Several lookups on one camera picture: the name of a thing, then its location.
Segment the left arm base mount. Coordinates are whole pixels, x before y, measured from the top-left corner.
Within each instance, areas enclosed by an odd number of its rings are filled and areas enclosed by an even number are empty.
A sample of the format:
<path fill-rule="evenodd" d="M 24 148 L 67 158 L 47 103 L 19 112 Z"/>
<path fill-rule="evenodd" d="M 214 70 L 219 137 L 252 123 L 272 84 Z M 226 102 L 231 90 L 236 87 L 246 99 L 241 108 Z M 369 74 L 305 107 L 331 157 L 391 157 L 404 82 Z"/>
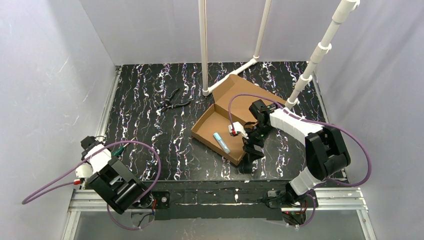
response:
<path fill-rule="evenodd" d="M 147 213 L 155 216 L 158 210 L 170 208 L 170 200 L 171 194 L 169 191 L 151 191 L 131 206 L 134 209 L 148 210 Z"/>

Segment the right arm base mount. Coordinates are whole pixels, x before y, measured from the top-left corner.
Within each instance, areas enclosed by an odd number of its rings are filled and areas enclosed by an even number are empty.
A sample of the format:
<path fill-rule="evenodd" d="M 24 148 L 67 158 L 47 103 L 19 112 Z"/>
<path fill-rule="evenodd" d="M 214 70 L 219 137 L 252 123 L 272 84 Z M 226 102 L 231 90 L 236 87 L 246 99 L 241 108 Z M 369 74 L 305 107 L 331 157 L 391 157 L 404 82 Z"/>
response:
<path fill-rule="evenodd" d="M 294 190 L 287 191 L 270 190 L 258 200 L 271 209 L 283 207 L 299 208 L 295 211 L 283 211 L 283 221 L 286 226 L 304 227 L 308 225 L 315 216 L 318 207 L 317 195 L 314 189 L 308 190 L 302 195 L 296 195 Z"/>

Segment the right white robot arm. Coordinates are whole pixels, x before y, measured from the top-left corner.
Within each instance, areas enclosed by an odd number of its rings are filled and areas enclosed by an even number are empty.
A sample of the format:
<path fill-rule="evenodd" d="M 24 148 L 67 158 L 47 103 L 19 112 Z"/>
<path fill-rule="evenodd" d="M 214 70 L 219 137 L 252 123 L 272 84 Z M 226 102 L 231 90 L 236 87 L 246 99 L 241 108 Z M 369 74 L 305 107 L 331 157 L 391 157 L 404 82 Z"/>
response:
<path fill-rule="evenodd" d="M 341 131 L 335 127 L 308 122 L 286 108 L 275 103 L 265 105 L 262 100 L 254 101 L 249 107 L 255 122 L 244 125 L 243 150 L 247 160 L 253 162 L 264 157 L 262 151 L 265 138 L 273 129 L 279 129 L 305 146 L 306 167 L 286 184 L 277 198 L 294 203 L 313 187 L 347 167 L 351 158 Z"/>

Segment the brown cardboard box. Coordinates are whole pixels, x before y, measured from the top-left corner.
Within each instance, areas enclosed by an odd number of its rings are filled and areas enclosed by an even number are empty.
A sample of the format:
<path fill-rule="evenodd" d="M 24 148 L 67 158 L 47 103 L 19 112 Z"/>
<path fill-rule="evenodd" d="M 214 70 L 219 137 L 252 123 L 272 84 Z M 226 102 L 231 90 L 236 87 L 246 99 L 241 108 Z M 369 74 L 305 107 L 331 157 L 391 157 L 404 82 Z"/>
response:
<path fill-rule="evenodd" d="M 255 122 L 256 119 L 249 111 L 249 107 L 259 99 L 258 96 L 272 99 L 280 104 L 285 104 L 286 101 L 235 74 L 229 75 L 212 91 L 212 95 L 214 103 L 192 127 L 191 136 L 237 166 L 245 152 L 242 136 L 231 136 L 229 133 L 230 117 L 233 122 L 239 122 L 242 125 L 246 122 Z M 219 133 L 229 147 L 229 154 L 225 153 L 214 139 L 215 132 Z"/>

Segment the blue pen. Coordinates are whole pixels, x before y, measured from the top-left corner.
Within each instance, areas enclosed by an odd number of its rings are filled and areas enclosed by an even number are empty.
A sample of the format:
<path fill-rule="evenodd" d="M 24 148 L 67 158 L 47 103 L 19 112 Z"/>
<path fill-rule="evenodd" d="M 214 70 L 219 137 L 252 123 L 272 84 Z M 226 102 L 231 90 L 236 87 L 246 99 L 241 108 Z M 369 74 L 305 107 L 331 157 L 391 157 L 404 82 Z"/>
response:
<path fill-rule="evenodd" d="M 226 145 L 226 143 L 224 142 L 224 140 L 222 139 L 222 137 L 219 135 L 218 132 L 215 132 L 213 134 L 214 139 L 217 141 L 217 143 L 219 144 L 219 146 L 221 147 L 221 149 L 226 153 L 229 154 L 231 152 L 231 150 L 229 149 L 229 147 Z"/>

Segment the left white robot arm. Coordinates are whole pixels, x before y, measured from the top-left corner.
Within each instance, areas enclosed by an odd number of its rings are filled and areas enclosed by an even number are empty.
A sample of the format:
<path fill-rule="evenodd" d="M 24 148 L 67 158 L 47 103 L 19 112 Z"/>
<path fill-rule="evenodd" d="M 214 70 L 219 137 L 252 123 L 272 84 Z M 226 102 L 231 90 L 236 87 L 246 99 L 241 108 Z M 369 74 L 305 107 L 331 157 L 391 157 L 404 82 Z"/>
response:
<path fill-rule="evenodd" d="M 94 190 L 118 214 L 133 206 L 145 192 L 145 186 L 95 136 L 86 136 L 81 142 L 84 163 L 75 169 L 76 179 Z"/>

